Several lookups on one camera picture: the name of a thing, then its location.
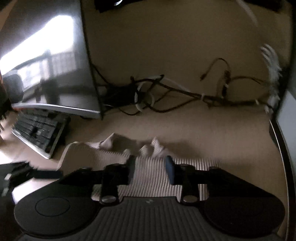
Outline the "beige striped long-sleeve shirt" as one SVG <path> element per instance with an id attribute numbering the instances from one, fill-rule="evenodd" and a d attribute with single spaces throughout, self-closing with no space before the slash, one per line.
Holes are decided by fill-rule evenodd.
<path id="1" fill-rule="evenodd" d="M 80 168 L 103 170 L 111 164 L 127 164 L 131 169 L 130 185 L 118 187 L 123 197 L 176 197 L 181 200 L 182 187 L 171 185 L 166 173 L 165 158 L 171 156 L 175 164 L 188 164 L 207 171 L 219 167 L 216 160 L 179 158 L 163 146 L 157 138 L 141 142 L 116 133 L 101 142 L 73 142 L 67 145 L 58 164 L 64 175 Z"/>

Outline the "black mechanical keyboard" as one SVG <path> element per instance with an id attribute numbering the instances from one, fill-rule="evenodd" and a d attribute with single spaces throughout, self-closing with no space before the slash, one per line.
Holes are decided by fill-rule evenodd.
<path id="1" fill-rule="evenodd" d="M 21 111 L 12 133 L 45 159 L 51 159 L 70 122 L 70 116 L 56 111 Z"/>

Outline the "curved computer monitor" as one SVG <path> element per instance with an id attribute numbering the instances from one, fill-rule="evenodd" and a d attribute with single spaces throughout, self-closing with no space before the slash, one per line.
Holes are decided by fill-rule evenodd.
<path id="1" fill-rule="evenodd" d="M 1 75 L 15 109 L 99 118 L 81 1 L 17 1 L 1 29 Z"/>

